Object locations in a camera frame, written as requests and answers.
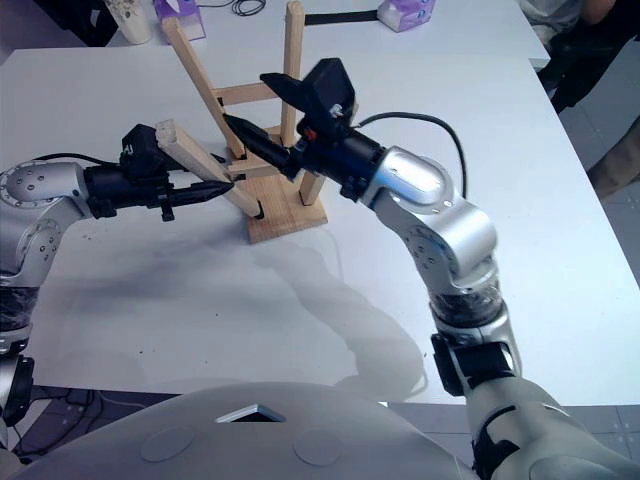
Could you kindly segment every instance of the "tissue box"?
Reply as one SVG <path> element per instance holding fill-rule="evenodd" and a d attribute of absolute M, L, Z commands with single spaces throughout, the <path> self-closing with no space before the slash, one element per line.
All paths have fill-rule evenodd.
<path fill-rule="evenodd" d="M 176 17 L 189 40 L 206 37 L 200 9 L 195 0 L 153 0 L 158 20 Z"/>
<path fill-rule="evenodd" d="M 378 19 L 396 32 L 426 23 L 435 0 L 386 0 L 378 7 Z"/>

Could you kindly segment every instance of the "silver robotic arm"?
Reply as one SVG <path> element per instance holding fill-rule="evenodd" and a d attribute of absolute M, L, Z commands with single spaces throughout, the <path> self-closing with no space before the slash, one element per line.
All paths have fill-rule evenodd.
<path fill-rule="evenodd" d="M 599 444 L 542 388 L 521 377 L 493 259 L 496 232 L 433 160 L 385 149 L 350 126 L 354 91 L 342 63 L 324 59 L 303 80 L 261 79 L 305 113 L 292 149 L 258 127 L 227 123 L 247 148 L 289 178 L 325 175 L 404 241 L 429 292 L 445 389 L 467 399 L 474 469 L 483 479 L 640 478 L 640 466 Z"/>
<path fill-rule="evenodd" d="M 206 201 L 232 187 L 202 182 L 174 189 L 169 171 L 181 167 L 158 148 L 155 130 L 145 125 L 123 138 L 119 164 L 94 160 L 100 165 L 82 168 L 45 159 L 0 173 L 0 445 L 6 444 L 3 426 L 15 425 L 29 405 L 34 362 L 21 352 L 39 288 L 67 228 L 136 205 L 159 207 L 168 221 L 172 207 Z"/>

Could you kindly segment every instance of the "white table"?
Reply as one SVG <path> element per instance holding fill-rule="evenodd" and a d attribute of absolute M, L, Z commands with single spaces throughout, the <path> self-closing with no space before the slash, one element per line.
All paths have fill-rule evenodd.
<path fill-rule="evenodd" d="M 221 86 L 253 81 L 281 62 L 276 53 L 197 49 Z M 343 58 L 359 118 L 421 111 L 458 131 L 470 199 L 498 228 L 525 375 L 564 404 L 640 403 L 632 380 L 638 287 L 528 61 Z M 315 60 L 305 56 L 303 71 Z M 394 88 L 399 71 L 404 86 Z M 56 151 L 115 159 L 135 123 L 170 117 L 222 152 L 221 134 L 169 47 L 16 52 L 0 68 L 0 93 L 5 168 Z M 232 113 L 273 125 L 279 111 L 271 100 Z M 389 120 L 366 131 L 437 159 L 459 179 L 455 149 L 437 127 Z M 171 223 L 136 208 L 75 224 L 33 315 L 35 381 L 188 392 L 289 380 L 376 400 L 459 402 L 441 387 L 426 292 L 402 242 L 335 185 L 321 198 L 328 225 L 253 246 L 224 199 L 176 209 Z"/>
<path fill-rule="evenodd" d="M 268 0 L 252 17 L 238 17 L 231 7 L 201 8 L 207 38 L 212 48 L 282 49 L 284 13 L 288 0 Z M 336 13 L 377 8 L 381 0 L 303 0 L 306 13 Z M 221 1 L 202 0 L 202 4 Z M 164 45 L 158 19 L 150 3 L 145 9 L 154 37 L 144 45 Z M 110 46 L 128 46 L 117 32 Z M 524 17 L 516 0 L 437 0 L 429 23 L 397 34 L 380 22 L 309 26 L 304 31 L 304 48 L 322 56 L 327 48 L 341 51 L 413 52 L 425 54 L 489 54 L 528 58 L 539 70 L 549 62 L 547 51 Z"/>

